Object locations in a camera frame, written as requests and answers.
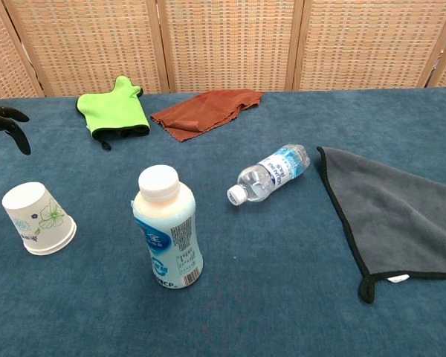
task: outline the cup rim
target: cup rim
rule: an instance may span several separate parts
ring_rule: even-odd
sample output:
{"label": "cup rim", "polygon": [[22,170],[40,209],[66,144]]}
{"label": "cup rim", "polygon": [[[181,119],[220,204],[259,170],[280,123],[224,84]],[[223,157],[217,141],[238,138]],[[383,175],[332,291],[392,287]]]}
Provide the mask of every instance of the cup rim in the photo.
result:
{"label": "cup rim", "polygon": [[25,241],[23,241],[23,245],[25,246],[27,251],[29,251],[30,253],[32,253],[34,255],[49,255],[52,253],[56,253],[57,251],[60,251],[65,246],[67,246],[69,244],[69,242],[71,240],[73,240],[74,235],[76,234],[76,230],[77,230],[77,225],[76,225],[76,222],[74,221],[73,217],[71,217],[71,216],[68,216],[68,217],[71,220],[71,228],[70,228],[70,231],[64,236],[63,239],[61,239],[58,243],[53,244],[50,247],[41,248],[41,249],[31,248],[26,244]]}
{"label": "cup rim", "polygon": [[41,182],[25,182],[9,190],[1,199],[6,210],[21,210],[36,203],[43,197],[46,187]]}

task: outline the clear plastic bottle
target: clear plastic bottle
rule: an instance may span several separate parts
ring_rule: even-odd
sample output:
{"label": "clear plastic bottle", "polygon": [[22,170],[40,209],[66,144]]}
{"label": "clear plastic bottle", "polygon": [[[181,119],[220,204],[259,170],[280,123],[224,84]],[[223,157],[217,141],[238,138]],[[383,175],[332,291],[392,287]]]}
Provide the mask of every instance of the clear plastic bottle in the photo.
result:
{"label": "clear plastic bottle", "polygon": [[246,201],[261,202],[287,181],[303,174],[311,163],[302,145],[288,144],[258,164],[245,168],[227,196],[239,206]]}

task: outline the white tag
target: white tag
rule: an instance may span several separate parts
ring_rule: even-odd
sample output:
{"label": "white tag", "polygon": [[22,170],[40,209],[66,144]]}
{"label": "white tag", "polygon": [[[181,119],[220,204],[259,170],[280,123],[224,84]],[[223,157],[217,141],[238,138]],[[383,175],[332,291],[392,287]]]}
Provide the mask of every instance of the white tag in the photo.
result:
{"label": "white tag", "polygon": [[391,281],[392,283],[401,283],[402,281],[405,281],[410,276],[408,274],[399,275],[397,277],[388,277],[387,280]]}

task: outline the blue water bottle label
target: blue water bottle label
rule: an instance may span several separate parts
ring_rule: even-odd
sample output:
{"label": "blue water bottle label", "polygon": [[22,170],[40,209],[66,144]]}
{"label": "blue water bottle label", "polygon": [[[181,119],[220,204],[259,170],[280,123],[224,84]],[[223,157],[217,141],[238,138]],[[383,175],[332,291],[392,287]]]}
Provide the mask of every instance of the blue water bottle label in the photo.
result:
{"label": "blue water bottle label", "polygon": [[274,189],[303,173],[299,154],[287,147],[277,150],[273,155],[261,160],[259,164],[269,172]]}

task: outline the table surface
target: table surface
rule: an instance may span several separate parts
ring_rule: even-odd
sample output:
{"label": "table surface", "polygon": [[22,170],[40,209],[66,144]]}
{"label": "table surface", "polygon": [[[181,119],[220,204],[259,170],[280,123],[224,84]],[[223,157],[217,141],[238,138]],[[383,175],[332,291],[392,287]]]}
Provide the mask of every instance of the table surface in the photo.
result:
{"label": "table surface", "polygon": [[[192,97],[144,95],[148,117]],[[184,143],[150,134],[91,139],[76,98],[0,100],[32,154],[0,132],[0,356],[446,356],[446,280],[377,283],[361,274],[320,179],[317,146],[446,184],[446,88],[267,93],[259,107]],[[239,171],[287,143],[306,146],[303,177],[261,203],[232,206]],[[130,201],[138,175],[169,164],[194,192],[204,270],[159,286]],[[29,254],[1,206],[40,181],[77,223],[74,240]]]}

